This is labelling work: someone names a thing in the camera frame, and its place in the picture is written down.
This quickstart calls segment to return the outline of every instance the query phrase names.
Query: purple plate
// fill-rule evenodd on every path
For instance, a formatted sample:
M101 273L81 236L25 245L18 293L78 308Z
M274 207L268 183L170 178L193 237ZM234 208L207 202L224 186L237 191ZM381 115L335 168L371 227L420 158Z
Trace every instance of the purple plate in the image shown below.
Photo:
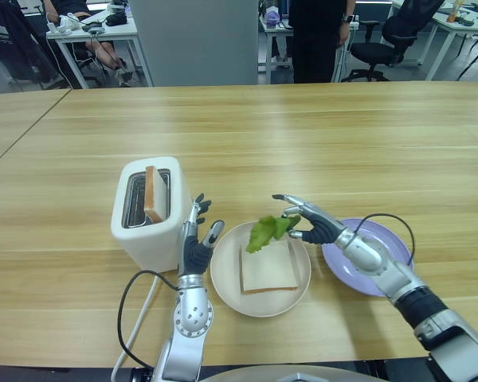
M350 218L342 220L342 223L348 228L356 229L361 220ZM367 220L359 229L359 233L384 244L394 259L405 264L409 261L411 252L406 244L387 227L372 220ZM375 283L359 273L351 261L334 244L324 244L322 252L327 265L342 282L358 292L370 296L384 297L384 294L377 288ZM414 269L414 263L411 263L409 266L411 269Z

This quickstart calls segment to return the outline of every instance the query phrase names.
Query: black pants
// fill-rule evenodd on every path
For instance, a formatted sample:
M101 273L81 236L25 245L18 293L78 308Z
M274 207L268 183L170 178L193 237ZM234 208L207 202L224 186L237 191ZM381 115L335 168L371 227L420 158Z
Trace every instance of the black pants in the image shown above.
M337 45L338 34L309 33L294 29L294 83L331 82Z

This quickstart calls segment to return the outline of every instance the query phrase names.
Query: white toaster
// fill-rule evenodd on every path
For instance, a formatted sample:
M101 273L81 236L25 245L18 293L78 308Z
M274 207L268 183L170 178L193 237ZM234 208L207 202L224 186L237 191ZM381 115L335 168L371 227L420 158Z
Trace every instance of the white toaster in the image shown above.
M155 166L167 184L167 219L155 224L143 212L147 166ZM143 270L174 270L178 265L182 224L191 203L191 194L176 158L131 162L120 174L113 206L112 235Z

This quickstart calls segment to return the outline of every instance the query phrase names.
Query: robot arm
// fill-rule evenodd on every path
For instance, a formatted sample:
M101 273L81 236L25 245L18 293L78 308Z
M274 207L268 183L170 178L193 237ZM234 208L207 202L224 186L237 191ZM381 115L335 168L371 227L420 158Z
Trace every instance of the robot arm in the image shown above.
M213 246L225 224L215 221L199 243L198 216L207 211L210 201L201 194L193 203L182 226L178 267L178 291L172 318L172 334L165 342L155 368L153 381L195 382L200 373L207 332L213 322L213 307L207 298L202 274L209 265Z
M358 271L370 277L413 328L429 351L428 366L436 380L478 381L478 333L450 310L405 264L386 249L354 233L317 206L289 195L273 195L293 207L284 216L299 213L310 220L310 232L292 230L291 237L314 244L335 243Z

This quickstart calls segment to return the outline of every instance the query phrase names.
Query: white desk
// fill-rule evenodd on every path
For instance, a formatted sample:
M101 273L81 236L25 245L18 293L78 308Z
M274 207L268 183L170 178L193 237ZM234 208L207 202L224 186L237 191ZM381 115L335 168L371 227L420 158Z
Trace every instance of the white desk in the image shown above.
M274 37L289 37L294 35L294 30L293 29L287 29L283 26L283 24L279 23L276 24L276 27L268 27L265 24L264 18L259 17L259 21L262 24L262 29L264 30L264 33L266 37L268 38L268 47L266 50L265 54L265 83L266 84L271 84L271 70L272 70L272 62L271 62L271 55L272 55L272 40ZM350 30L355 31L358 30L359 28L359 23L354 21L350 24ZM345 64L345 59L347 55L347 47L349 46L349 40L351 39L351 36L347 38L345 41L345 44L342 45L340 49L336 50L337 54L337 62L338 65L335 67L335 72L333 73L333 80L332 82L340 82L342 79L342 70L343 70L343 65Z
M400 7L402 6L402 3L403 3L403 0L393 0L391 4L390 12L388 13L388 18L393 15L394 9L400 9ZM465 25L459 24L458 22L447 22L446 18L448 18L448 15L446 14L435 13L432 17L432 21L433 21L432 31L430 32L429 39L427 40L427 43L425 44L423 52L421 53L421 56L418 59L418 64L422 65L423 62L425 61L427 53L429 52L430 45L432 44L433 39L436 36L437 29L441 28L447 31L448 36L446 37L445 42L441 46L441 49L439 50L439 53L437 54L437 57L435 61L433 62L432 67L430 68L429 73L427 74L427 77L425 78L425 80L427 81L430 81L435 76L437 70L441 66L443 58L445 58L445 55L448 52L449 46L452 44L453 39L455 38L457 34L478 33L478 13L466 8L461 8L461 10L468 12L467 19L473 20L475 22L474 25L465 26Z
M104 19L109 15L107 10L103 10L98 14L91 16L90 18L86 18L84 20L85 23L89 23L92 21L101 21L103 22L104 33L98 35L98 39L100 41L133 41L135 46L135 50L138 53L138 57L140 60L140 64L143 68L143 73L145 75L145 79L149 86L154 86L152 83L152 78L147 68L147 64L145 62L145 57L143 56L142 45L138 39L138 32L136 30L135 20L132 18L127 19L127 24L124 25L116 25L116 26L107 26L104 23ZM69 66L72 69L75 77L78 79L81 87L83 89L88 89L87 81L85 81L83 75L81 74L80 69L78 68L78 64L75 62L72 54L69 52L67 44L71 44L73 42L85 42L90 40L90 35L87 32L84 32L81 29L73 30L71 34L68 36L61 35L59 33L51 33L48 32L46 37L50 40L55 40L60 47L62 54L64 54L64 58L67 60Z

